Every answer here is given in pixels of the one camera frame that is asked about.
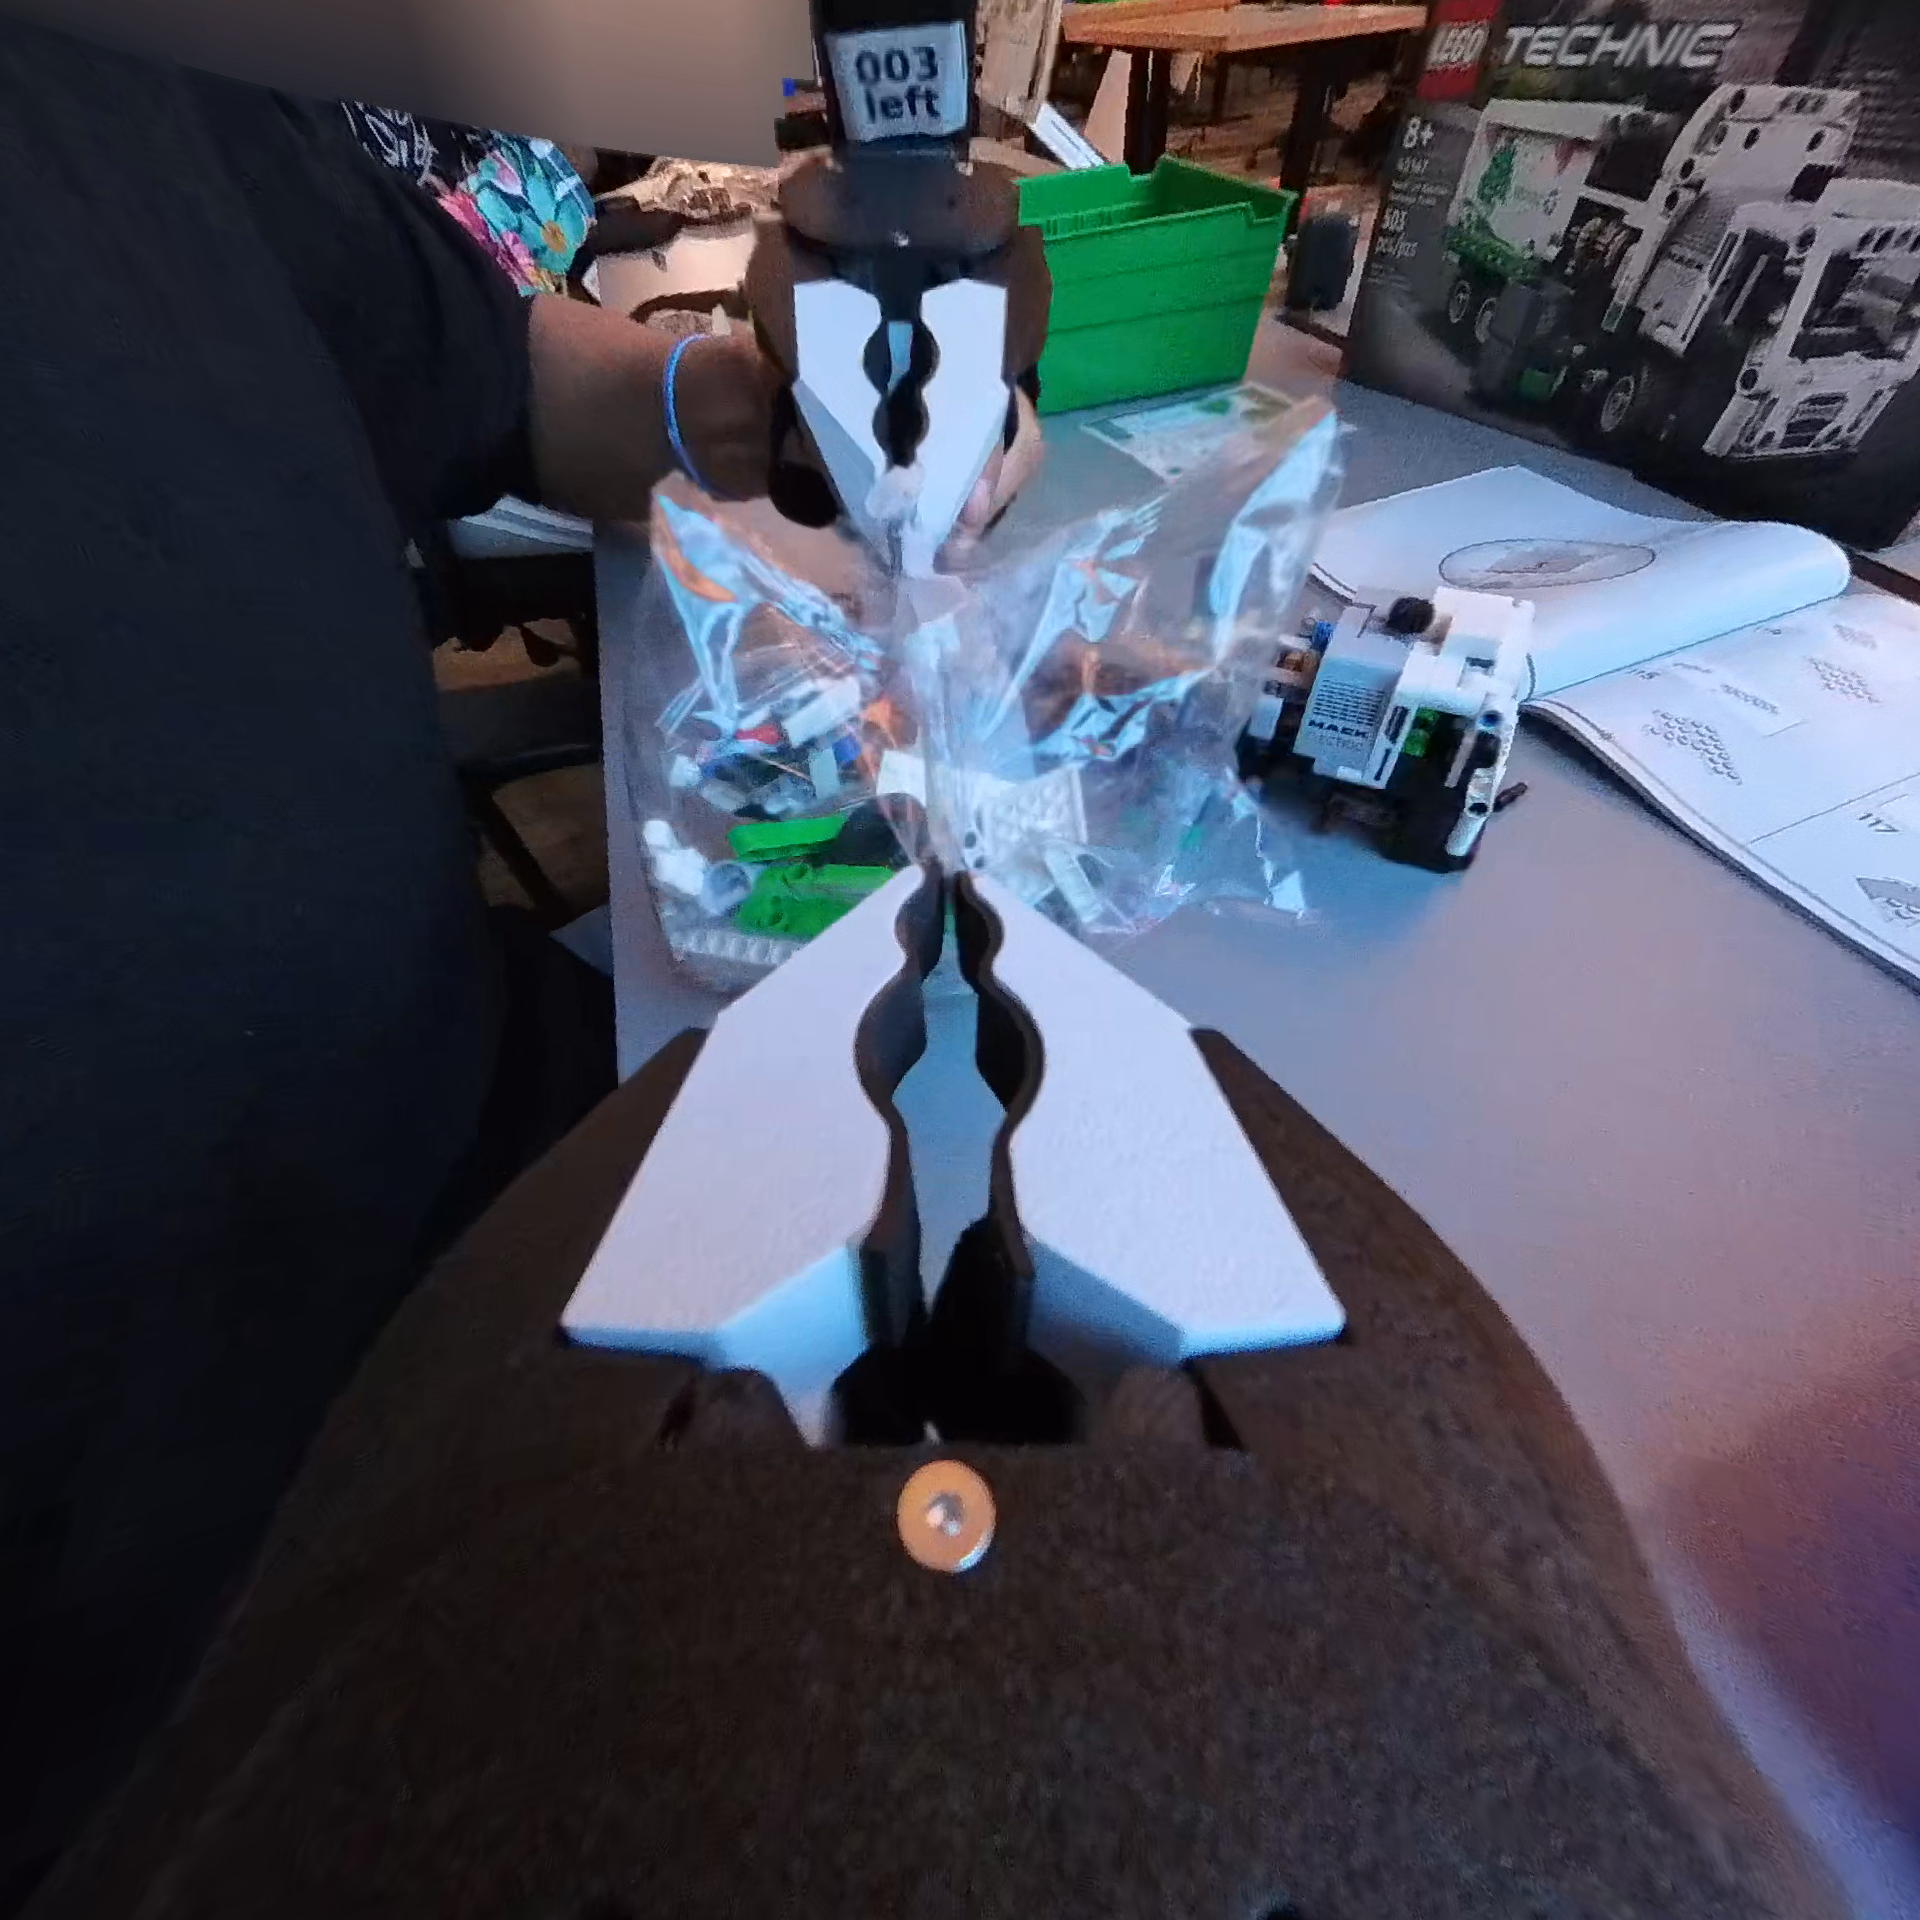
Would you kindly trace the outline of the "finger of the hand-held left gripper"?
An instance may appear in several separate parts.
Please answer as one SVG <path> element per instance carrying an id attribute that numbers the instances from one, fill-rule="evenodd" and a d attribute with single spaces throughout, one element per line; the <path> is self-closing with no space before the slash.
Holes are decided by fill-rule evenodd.
<path id="1" fill-rule="evenodd" d="M 873 339 L 889 341 L 879 301 L 845 279 L 799 279 L 790 307 L 790 392 L 838 504 L 853 526 L 899 526 L 899 480 L 879 440 L 884 391 L 865 367 Z"/>
<path id="2" fill-rule="evenodd" d="M 982 279 L 928 288 L 919 319 L 929 335 L 921 381 L 925 428 L 916 448 L 919 489 L 902 526 L 908 559 L 937 559 L 980 473 L 1001 446 L 1011 388 L 1001 371 L 1005 289 Z"/>

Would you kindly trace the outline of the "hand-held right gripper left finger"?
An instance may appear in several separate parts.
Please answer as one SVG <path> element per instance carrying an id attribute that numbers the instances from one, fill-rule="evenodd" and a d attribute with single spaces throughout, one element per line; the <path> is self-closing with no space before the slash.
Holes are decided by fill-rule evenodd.
<path id="1" fill-rule="evenodd" d="M 696 1035 L 559 1329 L 763 1376 L 820 1445 L 837 1385 L 924 1316 L 896 1091 L 921 1057 L 944 879 L 904 869 Z"/>

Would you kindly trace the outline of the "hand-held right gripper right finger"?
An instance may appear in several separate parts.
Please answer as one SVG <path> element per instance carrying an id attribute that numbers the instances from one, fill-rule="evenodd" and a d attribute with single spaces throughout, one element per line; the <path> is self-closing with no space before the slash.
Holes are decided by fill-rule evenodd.
<path id="1" fill-rule="evenodd" d="M 1201 1032 L 997 879 L 957 877 L 956 934 L 1001 1103 L 980 1224 L 1014 1351 L 1185 1363 L 1337 1336 L 1345 1310 Z"/>

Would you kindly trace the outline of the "green plastic bin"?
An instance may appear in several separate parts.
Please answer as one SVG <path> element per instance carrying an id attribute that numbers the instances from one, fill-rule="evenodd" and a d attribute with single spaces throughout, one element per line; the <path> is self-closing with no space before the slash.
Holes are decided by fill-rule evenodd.
<path id="1" fill-rule="evenodd" d="M 1039 416 L 1233 383 L 1301 197 L 1166 155 L 1031 176 L 1020 220 L 1044 241 L 1051 300 Z"/>

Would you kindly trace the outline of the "clear plastic parts bag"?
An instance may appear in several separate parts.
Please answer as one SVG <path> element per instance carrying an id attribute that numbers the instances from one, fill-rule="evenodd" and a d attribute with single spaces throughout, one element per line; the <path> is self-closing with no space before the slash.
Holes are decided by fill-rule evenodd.
<path id="1" fill-rule="evenodd" d="M 1087 944 L 1182 907 L 1299 919 L 1236 742 L 1337 501 L 1320 398 L 1160 481 L 1004 523 L 911 580 L 853 534 L 685 481 L 656 496 L 611 705 L 664 953 L 743 991 L 919 862 Z"/>

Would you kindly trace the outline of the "lego truck model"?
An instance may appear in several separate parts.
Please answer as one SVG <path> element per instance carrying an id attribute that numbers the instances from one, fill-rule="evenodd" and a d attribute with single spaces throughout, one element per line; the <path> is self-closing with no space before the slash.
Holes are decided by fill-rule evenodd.
<path id="1" fill-rule="evenodd" d="M 1295 783 L 1391 862 L 1462 873 L 1499 808 L 1532 636 L 1529 601 L 1446 585 L 1303 615 L 1238 734 L 1238 779 Z"/>

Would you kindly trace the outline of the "lego instruction booklet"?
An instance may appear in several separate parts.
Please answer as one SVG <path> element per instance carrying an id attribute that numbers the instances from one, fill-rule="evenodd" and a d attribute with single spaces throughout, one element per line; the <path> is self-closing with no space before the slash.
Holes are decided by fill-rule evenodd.
<path id="1" fill-rule="evenodd" d="M 1915 984 L 1917 611 L 1856 588 L 1832 539 L 1497 465 L 1335 512 L 1312 575 L 1529 601 L 1529 718 Z"/>

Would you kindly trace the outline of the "person's left forearm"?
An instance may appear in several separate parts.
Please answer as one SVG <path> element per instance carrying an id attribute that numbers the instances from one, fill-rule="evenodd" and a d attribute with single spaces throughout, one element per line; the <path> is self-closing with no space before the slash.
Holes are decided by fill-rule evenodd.
<path id="1" fill-rule="evenodd" d="M 641 521 L 676 454 L 664 342 L 598 307 L 510 296 L 454 350 L 436 403 L 439 519 L 518 496 L 588 521 Z"/>

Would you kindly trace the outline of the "black lego truck box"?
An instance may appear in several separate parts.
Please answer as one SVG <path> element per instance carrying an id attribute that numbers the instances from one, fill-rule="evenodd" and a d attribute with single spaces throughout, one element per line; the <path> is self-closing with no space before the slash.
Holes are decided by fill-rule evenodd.
<path id="1" fill-rule="evenodd" d="M 1433 5 L 1345 380 L 1913 536 L 1915 113 L 1915 1 Z"/>

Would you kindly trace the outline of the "person's left hand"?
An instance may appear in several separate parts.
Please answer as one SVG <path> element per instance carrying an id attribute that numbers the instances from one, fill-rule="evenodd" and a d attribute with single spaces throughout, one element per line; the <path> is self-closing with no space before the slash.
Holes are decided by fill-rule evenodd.
<path id="1" fill-rule="evenodd" d="M 711 496 L 752 501 L 769 494 L 776 465 L 776 411 L 784 396 L 779 367 L 749 335 L 713 335 L 679 373 L 679 400 L 695 462 Z M 1043 432 L 1033 400 L 1012 396 L 1012 428 L 950 532 L 950 543 L 971 543 L 993 528 L 1043 462 Z"/>

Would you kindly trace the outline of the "blue wristband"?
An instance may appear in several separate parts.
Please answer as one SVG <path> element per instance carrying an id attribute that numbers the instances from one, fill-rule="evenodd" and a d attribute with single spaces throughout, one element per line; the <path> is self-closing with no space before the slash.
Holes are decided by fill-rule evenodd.
<path id="1" fill-rule="evenodd" d="M 680 371 L 688 356 L 699 350 L 702 344 L 713 344 L 711 334 L 685 334 L 676 339 L 663 361 L 661 374 L 661 406 L 663 406 L 663 430 L 667 437 L 667 446 L 675 454 L 675 465 L 679 465 L 685 477 L 702 491 L 711 494 L 713 485 L 699 469 L 693 457 L 688 432 L 684 425 L 684 408 L 680 408 Z"/>

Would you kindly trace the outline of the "green printed sticker sheet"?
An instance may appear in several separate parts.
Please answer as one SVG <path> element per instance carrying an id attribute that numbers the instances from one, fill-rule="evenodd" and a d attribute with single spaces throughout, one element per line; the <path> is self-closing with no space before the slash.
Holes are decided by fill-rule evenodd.
<path id="1" fill-rule="evenodd" d="M 1295 398 L 1254 381 L 1139 404 L 1086 421 L 1081 432 L 1160 481 L 1174 481 L 1222 448 L 1259 440 L 1295 408 Z"/>

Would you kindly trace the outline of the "black power adapter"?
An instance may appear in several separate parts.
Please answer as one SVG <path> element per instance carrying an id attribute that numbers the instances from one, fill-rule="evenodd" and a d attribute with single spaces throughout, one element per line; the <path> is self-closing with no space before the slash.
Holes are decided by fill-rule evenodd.
<path id="1" fill-rule="evenodd" d="M 1337 311 L 1352 279 L 1358 245 L 1359 224 L 1352 212 L 1344 207 L 1305 212 L 1286 256 L 1286 312 L 1320 317 Z"/>

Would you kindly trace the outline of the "floral printed bag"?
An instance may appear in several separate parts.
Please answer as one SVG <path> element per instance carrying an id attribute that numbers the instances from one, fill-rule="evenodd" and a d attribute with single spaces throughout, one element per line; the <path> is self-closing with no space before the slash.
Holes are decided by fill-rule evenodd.
<path id="1" fill-rule="evenodd" d="M 337 107 L 358 145 L 420 184 L 523 295 L 566 292 L 593 203 L 561 145 L 348 99 Z"/>

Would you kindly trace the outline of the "black chair frame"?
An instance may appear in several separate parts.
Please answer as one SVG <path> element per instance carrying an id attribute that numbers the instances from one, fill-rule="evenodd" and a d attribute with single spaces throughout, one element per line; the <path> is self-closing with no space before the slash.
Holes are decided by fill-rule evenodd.
<path id="1" fill-rule="evenodd" d="M 484 653 L 517 636 L 529 678 L 439 689 L 439 712 L 469 827 L 492 848 L 545 927 L 568 902 L 512 823 L 497 793 L 604 757 L 601 647 L 592 550 L 503 534 L 504 550 L 469 553 L 454 523 L 415 541 L 415 582 L 432 644 Z"/>

